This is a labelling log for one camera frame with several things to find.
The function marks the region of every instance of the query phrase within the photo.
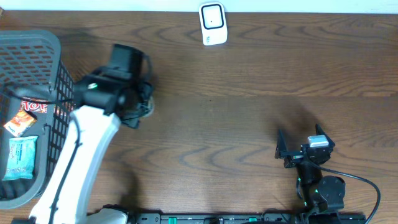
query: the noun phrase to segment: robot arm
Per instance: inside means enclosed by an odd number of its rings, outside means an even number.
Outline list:
[[[92,106],[82,106],[71,116],[74,119],[69,124],[67,139],[52,178],[30,213],[30,217],[35,217],[36,223],[49,223],[51,215],[54,223],[85,223],[95,177],[106,149],[121,124],[114,113],[104,115],[104,110]],[[79,144],[78,150],[64,183],[60,184],[76,144]],[[62,188],[56,204],[57,210],[51,214],[58,186]]]
[[[144,54],[115,45],[108,66],[75,86],[77,109],[50,182],[30,213],[34,223],[86,223],[87,206],[101,161],[120,124],[138,128],[151,113],[152,86],[140,77]],[[127,216],[121,213],[124,223]]]

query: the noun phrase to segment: wooden table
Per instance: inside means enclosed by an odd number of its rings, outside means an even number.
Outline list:
[[[227,14],[228,41],[205,47],[197,13],[6,11],[0,28],[45,29],[76,80],[113,43],[150,55],[155,113],[112,141],[89,211],[107,203],[163,212],[302,207],[295,169],[274,159],[277,129],[298,149],[315,123],[336,142],[325,167],[374,181],[373,223],[398,214],[398,16]],[[369,215],[374,189],[346,181],[345,209]],[[27,217],[37,200],[0,212]]]

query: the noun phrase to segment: white device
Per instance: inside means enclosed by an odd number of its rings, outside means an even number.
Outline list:
[[[202,4],[199,8],[201,33],[204,45],[215,45],[226,42],[228,31],[224,6],[219,2]]]

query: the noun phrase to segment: green led light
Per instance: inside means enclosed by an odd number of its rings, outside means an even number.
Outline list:
[[[177,224],[177,218],[170,217],[169,224]]]
[[[88,86],[87,86],[87,89],[94,89],[94,88],[97,88],[97,83],[92,83],[92,84],[89,84]]]

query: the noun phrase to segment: black cable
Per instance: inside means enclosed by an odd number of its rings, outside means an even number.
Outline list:
[[[57,192],[55,193],[54,200],[53,200],[53,202],[51,204],[51,212],[50,212],[49,224],[52,224],[53,221],[54,221],[54,215],[55,215],[55,212],[58,210],[57,203],[58,203],[58,200],[59,200],[59,197],[60,197],[60,193],[61,193],[63,184],[65,183],[65,180],[66,180],[67,175],[69,173],[70,167],[72,166],[72,162],[73,162],[73,160],[74,160],[74,158],[76,156],[77,149],[80,146],[80,127],[79,127],[79,122],[78,122],[78,120],[77,120],[77,118],[76,118],[76,116],[74,114],[71,114],[70,117],[71,117],[72,121],[75,122],[76,130],[77,130],[77,139],[76,139],[76,142],[75,142],[75,148],[74,148],[74,150],[72,152],[72,155],[71,155],[70,160],[68,162],[67,168],[65,169],[65,172],[62,175],[62,179],[60,181],[60,184],[58,185]]]
[[[373,182],[371,182],[370,180],[365,179],[365,178],[363,178],[363,177],[358,177],[358,176],[356,176],[356,175],[347,174],[347,173],[344,173],[344,172],[340,172],[340,171],[336,171],[336,170],[332,170],[332,169],[327,169],[327,168],[323,168],[323,167],[321,167],[321,166],[319,166],[319,165],[316,165],[314,162],[312,162],[312,161],[310,160],[310,158],[308,158],[307,153],[305,153],[304,156],[305,156],[306,159],[309,161],[310,165],[313,166],[313,167],[315,167],[315,168],[317,168],[317,169],[320,169],[320,170],[323,170],[323,171],[326,171],[326,172],[331,172],[331,173],[333,173],[333,174],[338,174],[338,175],[343,175],[343,176],[346,176],[346,177],[351,177],[351,178],[354,178],[354,179],[356,179],[356,180],[360,180],[360,181],[363,181],[363,182],[365,182],[365,183],[368,183],[368,184],[372,185],[372,187],[374,187],[374,189],[375,189],[376,192],[377,192],[377,201],[376,201],[376,204],[375,204],[375,206],[374,206],[374,208],[373,208],[371,214],[368,216],[368,219],[366,219],[366,221],[365,221],[365,223],[364,223],[364,224],[368,224],[368,223],[371,221],[371,219],[373,218],[374,214],[376,214],[377,209],[379,208],[379,205],[380,205],[381,193],[380,193],[379,187],[377,187],[377,185],[376,185],[375,183],[373,183]]]
[[[280,213],[279,215],[281,215],[282,216],[282,218],[288,223],[289,221],[288,221],[288,219],[287,218],[285,218],[285,216],[284,216],[284,214],[282,214],[282,213]]]
[[[36,100],[30,100],[30,99],[27,99],[27,98],[25,98],[25,97],[23,97],[23,96],[18,96],[18,95],[16,95],[13,91],[5,91],[5,89],[7,88],[7,87],[9,87],[9,86],[13,86],[13,87],[23,87],[23,88],[25,88],[25,89],[27,89],[27,90],[30,90],[30,91],[35,91],[35,92],[37,92],[37,93],[39,93],[39,94],[41,94],[41,92],[39,92],[38,90],[35,90],[34,88],[28,88],[28,86],[24,86],[24,85],[21,85],[21,84],[15,84],[15,83],[6,83],[6,84],[4,84],[3,85],[3,87],[2,87],[2,92],[6,95],[6,96],[8,96],[8,97],[13,97],[13,98],[17,98],[17,99],[19,99],[19,100],[24,100],[24,101],[27,101],[27,102],[29,102],[29,103],[37,103],[37,104],[42,104],[42,105],[54,105],[54,104],[57,104],[57,103],[65,103],[65,102],[69,102],[69,101],[73,101],[73,99],[66,99],[66,100],[55,100],[55,101],[36,101]]]
[[[121,119],[121,121],[129,121],[129,120],[132,120],[132,119],[141,118],[141,117],[145,116],[145,114],[146,114],[146,113],[140,114],[140,115],[137,115],[137,116],[135,116],[135,117],[133,117],[133,118]]]

